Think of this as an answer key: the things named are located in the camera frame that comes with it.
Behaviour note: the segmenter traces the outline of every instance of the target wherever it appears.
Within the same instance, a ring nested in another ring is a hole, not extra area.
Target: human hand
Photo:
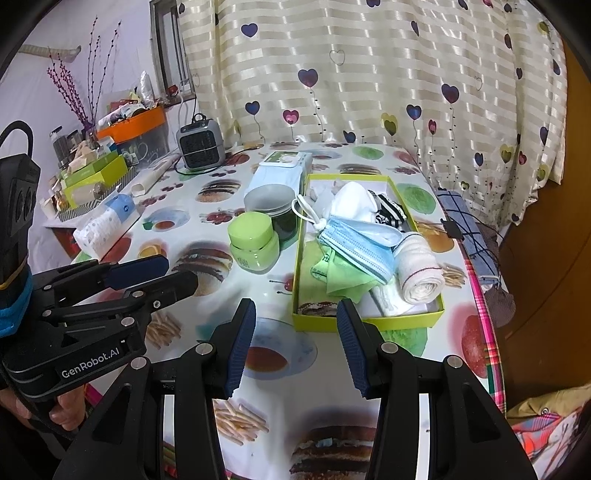
[[[7,388],[0,391],[0,405],[10,411],[24,426],[31,428],[27,421],[32,417],[31,412],[12,390]],[[57,405],[50,411],[49,418],[70,432],[80,426],[85,413],[84,387],[78,387],[57,397]]]

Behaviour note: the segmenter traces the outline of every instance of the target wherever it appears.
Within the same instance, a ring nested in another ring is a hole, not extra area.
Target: food print tablecloth
[[[232,318],[243,297],[255,302],[256,329],[242,382],[231,405],[216,403],[220,443],[230,476],[311,480],[324,478],[331,470],[342,472],[338,478],[362,479],[379,401],[365,401],[354,388],[337,334],[294,331],[291,291],[296,239],[262,275],[241,269],[229,253],[228,222],[244,211],[243,191],[258,163],[272,150],[295,149],[312,152],[314,172],[387,174],[403,195],[404,185],[413,184],[434,198],[405,150],[367,144],[272,144],[236,155],[210,174],[187,177],[166,172],[148,195],[137,199],[145,207],[141,219],[105,260],[125,262],[162,253],[169,259],[171,271],[188,269],[199,276],[195,295],[161,315],[181,327],[180,338],[167,337],[170,345],[160,349],[148,343],[147,356],[152,361],[175,358],[198,340],[209,339],[217,325]],[[416,195],[416,189],[408,191],[415,193],[414,198],[405,200],[416,209],[412,213],[420,231],[446,269],[446,311],[431,329],[382,335],[424,358],[441,361],[450,354],[461,356],[504,410],[494,332],[471,264],[457,242],[443,232],[439,204],[435,201],[433,210],[433,202],[426,201],[423,194]],[[117,295],[106,291],[102,298]],[[96,386],[104,392],[108,382],[99,380]],[[428,401],[424,397],[421,395],[417,478],[426,478],[428,471]],[[165,441],[171,445],[173,402],[167,399],[165,405]]]

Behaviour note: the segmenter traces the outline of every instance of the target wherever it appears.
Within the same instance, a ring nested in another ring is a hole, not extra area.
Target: white wall
[[[103,93],[130,88],[143,70],[148,72],[154,89],[157,89],[150,43],[149,0],[62,0],[41,20],[26,43],[51,48],[76,48],[81,45],[82,52],[67,66],[79,86],[80,97],[85,99],[90,30],[96,15],[99,20],[95,37],[96,34],[102,36],[103,61],[113,31],[117,23],[122,21],[117,48],[112,54],[103,84]],[[33,129],[33,160],[41,167],[41,181],[37,192],[39,199],[48,196],[48,180],[57,172],[57,158],[49,133],[59,125],[63,126],[66,134],[82,129],[75,114],[70,111],[47,75],[50,65],[49,59],[19,53],[0,80],[0,131],[17,119],[25,121]],[[170,126],[169,146],[173,149],[174,133],[178,128],[176,108],[169,109],[167,116]],[[15,132],[0,148],[0,158],[26,150],[25,135]],[[67,255],[51,231],[42,226],[45,219],[37,206],[29,233],[29,265],[34,272],[69,263]]]

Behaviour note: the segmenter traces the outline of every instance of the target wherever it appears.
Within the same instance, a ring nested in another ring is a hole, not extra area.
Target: curtain
[[[186,0],[179,12],[200,110],[226,143],[400,145],[498,227],[562,177],[564,50],[525,0]]]

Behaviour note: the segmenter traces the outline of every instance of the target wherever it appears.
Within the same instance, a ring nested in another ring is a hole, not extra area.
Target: window
[[[150,13],[152,55],[164,102],[169,105],[179,103],[180,92],[183,92],[185,100],[194,98],[193,79],[178,28],[176,0],[152,0]]]

